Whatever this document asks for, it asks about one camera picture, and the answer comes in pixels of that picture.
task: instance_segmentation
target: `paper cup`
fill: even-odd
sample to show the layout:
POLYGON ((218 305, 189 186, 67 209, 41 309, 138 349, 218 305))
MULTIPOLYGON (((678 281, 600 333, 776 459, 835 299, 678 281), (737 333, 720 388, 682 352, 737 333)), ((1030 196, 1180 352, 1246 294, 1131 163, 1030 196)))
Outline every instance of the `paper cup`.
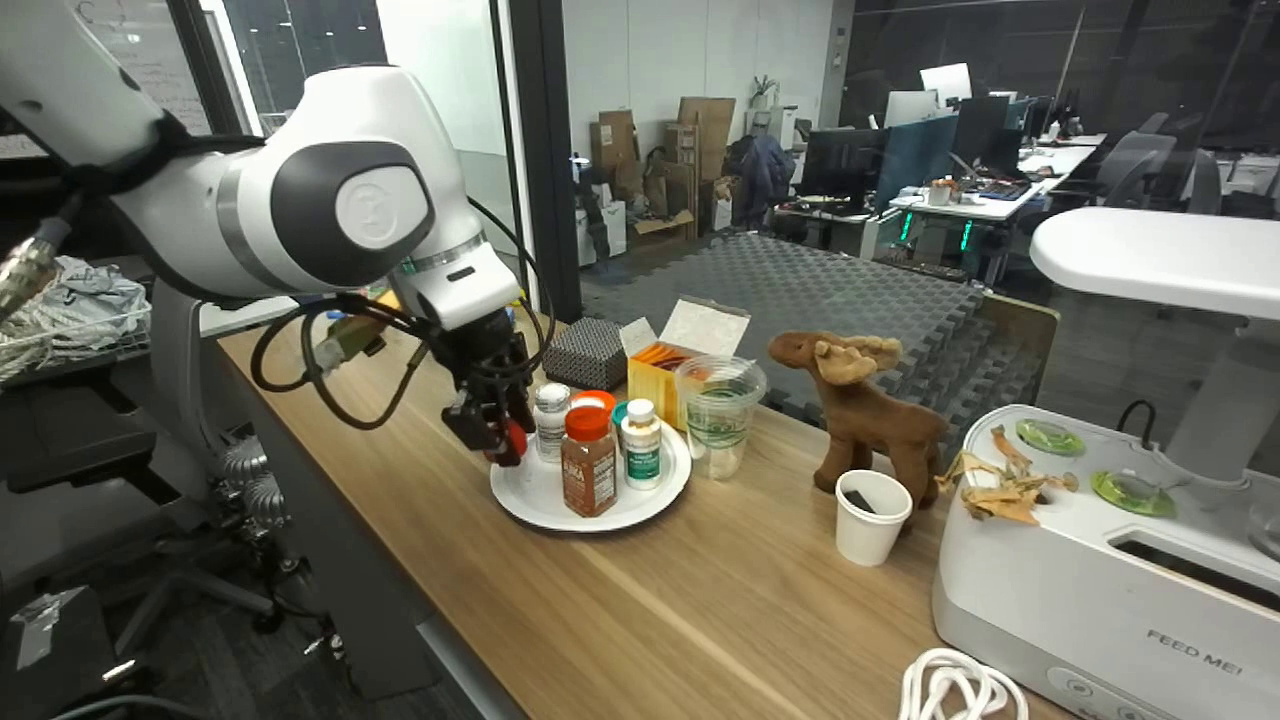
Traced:
POLYGON ((835 479, 835 550, 853 564, 883 564, 912 517, 912 492, 883 470, 843 470, 835 479))

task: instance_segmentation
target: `wooden dog figure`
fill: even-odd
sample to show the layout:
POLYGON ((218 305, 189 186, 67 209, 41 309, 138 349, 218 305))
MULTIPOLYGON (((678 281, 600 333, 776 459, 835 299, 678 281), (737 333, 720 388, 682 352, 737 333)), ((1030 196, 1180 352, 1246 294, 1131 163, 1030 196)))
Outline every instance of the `wooden dog figure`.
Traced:
POLYGON ((816 487, 832 492, 840 470, 870 468, 870 451, 883 451, 916 506, 932 505, 936 444, 948 425, 936 411, 890 399, 870 382, 870 376, 905 361, 901 338, 785 333, 767 342, 767 356, 788 366, 808 366, 816 378, 832 436, 827 459, 812 470, 816 487))

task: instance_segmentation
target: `wooden countertop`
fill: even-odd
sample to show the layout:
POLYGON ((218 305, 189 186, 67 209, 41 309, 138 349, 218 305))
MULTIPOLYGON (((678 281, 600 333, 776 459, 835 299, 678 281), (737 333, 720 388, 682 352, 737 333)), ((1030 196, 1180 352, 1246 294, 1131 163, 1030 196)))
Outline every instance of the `wooden countertop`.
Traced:
MULTIPOLYGON (((245 372, 252 337, 223 352, 245 372)), ((376 411, 396 376, 384 352, 335 393, 376 411)), ((808 479, 816 426, 758 411, 737 479, 692 479, 619 536, 546 536, 487 495, 479 457, 434 420, 442 396, 422 365, 387 426, 351 430, 316 393, 265 393, 527 716, 896 716, 901 673, 941 642, 944 511, 916 517, 883 568, 840 559, 835 505, 808 479)))

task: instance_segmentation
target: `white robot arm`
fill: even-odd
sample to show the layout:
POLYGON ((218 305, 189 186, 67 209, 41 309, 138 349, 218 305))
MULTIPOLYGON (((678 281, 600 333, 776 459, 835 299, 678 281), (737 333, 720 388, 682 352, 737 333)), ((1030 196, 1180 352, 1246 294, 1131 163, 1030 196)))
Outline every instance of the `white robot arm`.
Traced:
POLYGON ((449 130, 408 71, 320 71, 265 145, 201 147, 62 0, 0 7, 0 106, 72 186, 125 209, 168 282, 260 299, 391 281, 400 311, 460 382, 442 420, 472 446, 508 451, 504 425, 527 425, 527 409, 511 409, 522 404, 521 372, 508 372, 522 361, 508 316, 521 282, 485 238, 449 130))

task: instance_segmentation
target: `white plate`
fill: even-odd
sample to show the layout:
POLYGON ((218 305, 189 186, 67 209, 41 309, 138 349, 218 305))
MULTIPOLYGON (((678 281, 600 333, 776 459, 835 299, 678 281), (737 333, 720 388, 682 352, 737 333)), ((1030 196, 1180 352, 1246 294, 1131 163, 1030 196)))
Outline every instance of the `white plate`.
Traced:
POLYGON ((692 457, 688 457, 682 436, 670 425, 661 425, 661 426, 664 426, 664 470, 653 479, 653 487, 630 487, 625 479, 625 468, 619 468, 619 495, 600 517, 576 517, 559 499, 559 492, 546 492, 544 499, 527 499, 521 492, 521 479, 522 484, 540 479, 540 484, 559 487, 559 464, 540 459, 535 446, 522 451, 521 468, 493 464, 487 468, 487 487, 493 487, 493 495, 494 495, 494 505, 504 511, 511 511, 522 523, 546 527, 546 530, 619 530, 619 527, 636 527, 636 523, 661 517, 664 506, 670 506, 677 495, 688 484, 688 470, 692 470, 692 457))

